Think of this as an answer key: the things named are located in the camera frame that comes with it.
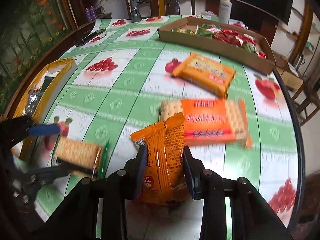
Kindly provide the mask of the dark green snack packet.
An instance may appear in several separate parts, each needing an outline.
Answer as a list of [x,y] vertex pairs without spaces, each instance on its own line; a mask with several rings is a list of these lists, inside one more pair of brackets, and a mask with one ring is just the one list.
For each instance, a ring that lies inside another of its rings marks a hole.
[[51,77],[51,76],[45,76],[44,77],[44,82],[43,82],[43,84],[41,86],[41,93],[43,93],[48,88],[48,86],[53,81],[53,79],[54,79],[54,77]]

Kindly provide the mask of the red and green candies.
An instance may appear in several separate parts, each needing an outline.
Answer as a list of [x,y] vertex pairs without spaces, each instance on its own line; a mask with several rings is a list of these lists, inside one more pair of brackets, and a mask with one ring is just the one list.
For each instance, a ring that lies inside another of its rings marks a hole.
[[221,28],[214,24],[204,23],[201,26],[197,25],[195,31],[191,29],[183,29],[182,27],[172,29],[171,31],[216,39],[221,42],[232,44],[236,47],[241,47],[250,53],[257,54],[262,59],[266,59],[266,54],[259,46],[258,40],[255,37],[232,29]]

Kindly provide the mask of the white spray bottle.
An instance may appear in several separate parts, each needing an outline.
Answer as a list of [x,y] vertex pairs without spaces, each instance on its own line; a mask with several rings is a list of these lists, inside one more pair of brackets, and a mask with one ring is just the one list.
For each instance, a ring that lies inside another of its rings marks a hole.
[[219,6],[219,22],[228,24],[231,16],[232,3],[230,0],[220,0]]

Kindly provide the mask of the yellow rimmed white tray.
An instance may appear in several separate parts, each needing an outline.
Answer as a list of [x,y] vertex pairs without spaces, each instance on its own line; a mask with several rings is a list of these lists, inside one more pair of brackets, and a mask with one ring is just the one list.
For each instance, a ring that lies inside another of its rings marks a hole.
[[39,103],[31,115],[34,121],[38,124],[42,124],[57,96],[77,68],[78,66],[75,59],[72,57],[56,60],[43,67],[39,74],[33,78],[31,84],[28,85],[27,90],[23,93],[22,98],[14,111],[13,117],[16,118],[27,113],[26,107],[29,90],[32,88],[44,88]]

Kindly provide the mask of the black remote control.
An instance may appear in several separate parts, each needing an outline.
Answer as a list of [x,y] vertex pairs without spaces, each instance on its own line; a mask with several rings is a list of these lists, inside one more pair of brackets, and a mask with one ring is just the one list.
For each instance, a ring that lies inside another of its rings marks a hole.
[[93,38],[96,38],[98,35],[104,33],[106,31],[106,28],[96,30],[95,32],[89,34],[88,36],[84,37],[80,42],[78,42],[75,46],[81,47],[87,44],[89,41],[91,41]]

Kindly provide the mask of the grey flashlight device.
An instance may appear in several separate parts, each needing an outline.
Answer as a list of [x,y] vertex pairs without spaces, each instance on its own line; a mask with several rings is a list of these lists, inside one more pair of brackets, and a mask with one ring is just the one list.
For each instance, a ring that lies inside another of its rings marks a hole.
[[131,8],[131,20],[132,22],[139,22],[141,21],[141,15],[138,9],[139,4],[143,4],[148,0],[129,0],[130,1],[130,8]]

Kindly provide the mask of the purple bottles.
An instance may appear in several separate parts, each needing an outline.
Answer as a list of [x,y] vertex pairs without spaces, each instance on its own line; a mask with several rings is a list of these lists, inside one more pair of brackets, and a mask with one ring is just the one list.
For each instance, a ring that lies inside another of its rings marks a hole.
[[93,6],[90,6],[89,8],[85,8],[85,14],[88,22],[92,22],[98,18],[96,10]]

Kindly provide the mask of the cardboard box tray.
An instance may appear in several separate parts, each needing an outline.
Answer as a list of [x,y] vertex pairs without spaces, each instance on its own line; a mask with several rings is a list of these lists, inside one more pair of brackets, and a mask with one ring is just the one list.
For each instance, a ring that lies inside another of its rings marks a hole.
[[[223,42],[217,38],[204,37],[197,34],[191,35],[177,31],[178,29],[186,29],[195,32],[197,28],[203,24],[213,24],[223,29],[235,31],[239,35],[249,35],[255,38],[258,46],[260,46],[266,57],[262,58],[254,52],[249,52],[240,46],[233,45],[226,41]],[[184,17],[160,27],[158,29],[158,35],[163,42],[189,46],[191,48],[219,54],[243,63],[264,74],[270,74],[276,65],[274,54],[266,38],[253,31],[234,25],[194,17]]]

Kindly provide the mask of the green-edged cracker pack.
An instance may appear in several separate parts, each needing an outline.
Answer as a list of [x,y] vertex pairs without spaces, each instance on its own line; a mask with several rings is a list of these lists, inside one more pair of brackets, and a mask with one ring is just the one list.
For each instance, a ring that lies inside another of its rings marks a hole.
[[104,146],[101,146],[61,137],[54,147],[53,154],[57,162],[66,165],[72,171],[87,174],[91,178],[102,179],[106,173],[109,144],[109,140]]

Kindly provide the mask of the green patterned tablecloth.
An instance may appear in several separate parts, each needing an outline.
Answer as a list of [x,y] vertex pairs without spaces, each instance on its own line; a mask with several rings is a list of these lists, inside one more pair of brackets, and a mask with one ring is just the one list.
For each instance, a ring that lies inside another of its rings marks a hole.
[[[62,73],[67,58],[74,59],[41,120],[71,118],[71,139],[108,143],[107,174],[135,155],[130,135],[158,121],[162,101],[213,98],[212,93],[165,71],[194,51],[159,40],[158,28],[174,20],[174,16],[138,23],[98,20],[93,28],[103,33],[94,42],[82,47],[66,45],[57,55],[56,67],[31,72],[28,86],[40,87],[45,77]],[[301,141],[295,136],[299,124],[279,72],[264,75],[221,55],[207,51],[202,55],[235,70],[228,97],[245,103],[253,146],[196,146],[191,148],[193,156],[224,178],[247,178],[284,225],[293,229],[299,217]]]

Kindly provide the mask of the large orange cracker pack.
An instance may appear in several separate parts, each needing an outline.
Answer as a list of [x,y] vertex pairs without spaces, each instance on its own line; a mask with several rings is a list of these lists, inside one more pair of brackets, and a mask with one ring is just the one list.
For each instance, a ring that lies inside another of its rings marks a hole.
[[180,112],[185,117],[185,144],[188,146],[239,143],[252,147],[246,107],[241,99],[164,100],[159,121]]

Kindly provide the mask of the orange snack packet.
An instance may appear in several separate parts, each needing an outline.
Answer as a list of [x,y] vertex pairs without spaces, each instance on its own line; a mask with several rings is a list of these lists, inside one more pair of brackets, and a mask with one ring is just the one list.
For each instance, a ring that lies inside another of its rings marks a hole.
[[185,117],[177,113],[131,134],[136,147],[147,149],[140,198],[144,203],[173,205],[189,197],[183,174]]

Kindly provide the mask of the orange-yellow biscuit pack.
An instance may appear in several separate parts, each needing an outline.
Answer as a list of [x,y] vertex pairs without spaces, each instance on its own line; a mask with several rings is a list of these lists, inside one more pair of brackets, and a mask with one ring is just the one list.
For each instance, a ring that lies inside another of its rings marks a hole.
[[174,77],[185,79],[224,99],[228,97],[228,88],[235,74],[233,68],[197,53],[191,53],[172,71]]

